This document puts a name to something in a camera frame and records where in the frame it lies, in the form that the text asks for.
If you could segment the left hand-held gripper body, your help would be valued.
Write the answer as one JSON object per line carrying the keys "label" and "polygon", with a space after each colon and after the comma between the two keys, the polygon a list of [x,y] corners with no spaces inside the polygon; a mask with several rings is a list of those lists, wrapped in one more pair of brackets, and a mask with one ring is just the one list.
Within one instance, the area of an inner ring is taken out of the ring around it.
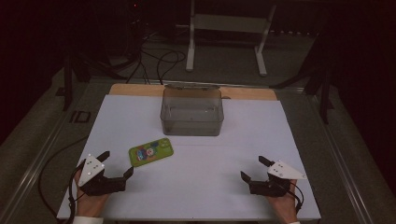
{"label": "left hand-held gripper body", "polygon": [[125,191],[126,180],[123,177],[108,178],[104,176],[104,173],[104,162],[100,162],[97,157],[89,154],[82,163],[78,186],[89,196]]}

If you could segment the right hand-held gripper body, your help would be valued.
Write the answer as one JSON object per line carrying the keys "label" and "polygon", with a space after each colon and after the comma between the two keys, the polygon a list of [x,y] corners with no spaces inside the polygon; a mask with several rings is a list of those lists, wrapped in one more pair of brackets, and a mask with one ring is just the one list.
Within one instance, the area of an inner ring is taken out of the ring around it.
{"label": "right hand-held gripper body", "polygon": [[307,176],[287,165],[283,161],[274,161],[274,165],[267,167],[268,179],[266,181],[250,180],[248,184],[251,194],[282,197],[290,192],[292,179],[307,179]]}

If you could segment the green cartoon phone case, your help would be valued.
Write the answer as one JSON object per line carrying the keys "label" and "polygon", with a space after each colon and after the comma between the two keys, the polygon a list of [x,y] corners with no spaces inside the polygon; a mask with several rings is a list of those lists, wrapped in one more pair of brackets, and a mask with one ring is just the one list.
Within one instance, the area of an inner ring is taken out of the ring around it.
{"label": "green cartoon phone case", "polygon": [[130,162],[133,167],[139,167],[158,161],[174,154],[168,138],[162,138],[129,149]]}

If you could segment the transparent grey plastic box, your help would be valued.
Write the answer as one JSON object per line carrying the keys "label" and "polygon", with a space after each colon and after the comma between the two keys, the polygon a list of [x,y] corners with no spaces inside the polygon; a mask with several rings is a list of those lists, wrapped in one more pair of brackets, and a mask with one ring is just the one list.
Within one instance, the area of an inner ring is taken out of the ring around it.
{"label": "transparent grey plastic box", "polygon": [[218,136],[224,120],[219,86],[166,85],[160,119],[166,135]]}

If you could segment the person's right hand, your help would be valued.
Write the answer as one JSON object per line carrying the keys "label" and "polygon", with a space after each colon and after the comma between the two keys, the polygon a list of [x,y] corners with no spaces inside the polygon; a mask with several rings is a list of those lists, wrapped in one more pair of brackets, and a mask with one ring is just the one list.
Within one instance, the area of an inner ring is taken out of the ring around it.
{"label": "person's right hand", "polygon": [[295,208],[295,198],[292,195],[287,193],[282,197],[266,196],[266,200],[273,208],[281,224],[298,221]]}

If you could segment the person's left hand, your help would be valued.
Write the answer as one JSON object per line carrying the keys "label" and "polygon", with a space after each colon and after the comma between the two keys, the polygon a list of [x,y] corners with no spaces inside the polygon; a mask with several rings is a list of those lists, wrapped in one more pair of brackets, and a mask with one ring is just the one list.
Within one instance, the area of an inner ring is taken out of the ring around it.
{"label": "person's left hand", "polygon": [[74,175],[74,180],[77,186],[77,211],[78,217],[99,217],[105,208],[106,202],[109,198],[109,194],[101,196],[89,196],[85,194],[80,187],[78,182],[81,176],[81,170],[77,170]]}

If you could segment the white table sheet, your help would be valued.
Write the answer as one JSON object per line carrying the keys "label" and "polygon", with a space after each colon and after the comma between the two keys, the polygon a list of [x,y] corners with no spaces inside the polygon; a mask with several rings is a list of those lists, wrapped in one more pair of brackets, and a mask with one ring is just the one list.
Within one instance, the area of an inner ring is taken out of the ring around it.
{"label": "white table sheet", "polygon": [[[85,155],[110,153],[109,177],[130,168],[131,147],[163,137],[159,97],[108,95],[92,127]],[[241,179],[264,180],[258,158],[304,170],[279,101],[226,100],[217,136],[173,136],[172,156],[137,167],[124,192],[110,196],[103,212],[113,220],[271,220],[274,213]]]}

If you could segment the black metal stand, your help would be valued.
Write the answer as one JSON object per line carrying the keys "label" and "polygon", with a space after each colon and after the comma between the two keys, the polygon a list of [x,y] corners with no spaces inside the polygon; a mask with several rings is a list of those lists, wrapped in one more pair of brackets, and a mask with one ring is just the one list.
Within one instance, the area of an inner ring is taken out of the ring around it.
{"label": "black metal stand", "polygon": [[306,56],[302,67],[297,75],[286,79],[280,83],[271,85],[271,89],[284,89],[297,81],[308,77],[308,81],[304,86],[306,95],[315,95],[321,90],[319,115],[325,124],[328,124],[328,107],[330,103],[330,86],[332,70],[336,65],[337,49],[336,44],[332,40],[332,35],[322,30],[311,50]]}
{"label": "black metal stand", "polygon": [[64,98],[63,111],[73,102],[73,76],[78,82],[88,82],[91,78],[86,57],[81,53],[69,52],[64,57],[64,85],[56,91],[56,96]]}

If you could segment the white metal stand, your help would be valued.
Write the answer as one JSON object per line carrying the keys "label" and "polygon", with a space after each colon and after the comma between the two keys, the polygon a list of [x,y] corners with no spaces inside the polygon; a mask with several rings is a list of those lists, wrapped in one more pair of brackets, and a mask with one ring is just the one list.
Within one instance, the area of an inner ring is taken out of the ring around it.
{"label": "white metal stand", "polygon": [[263,48],[271,28],[273,17],[275,16],[276,5],[271,4],[265,18],[235,17],[224,15],[198,14],[195,12],[195,0],[191,0],[190,11],[190,39],[187,52],[186,70],[191,72],[194,68],[195,56],[195,31],[212,30],[225,32],[242,32],[260,34],[261,42],[254,48],[254,53],[258,65],[259,75],[267,76],[267,69],[263,58]]}

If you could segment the small black bracket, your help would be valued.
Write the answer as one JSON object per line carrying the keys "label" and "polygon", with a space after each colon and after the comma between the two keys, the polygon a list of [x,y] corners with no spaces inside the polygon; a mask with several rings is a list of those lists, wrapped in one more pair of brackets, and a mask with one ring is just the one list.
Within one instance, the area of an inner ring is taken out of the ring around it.
{"label": "small black bracket", "polygon": [[72,116],[69,120],[70,123],[87,123],[91,119],[92,113],[89,111],[77,111],[75,110],[72,113]]}

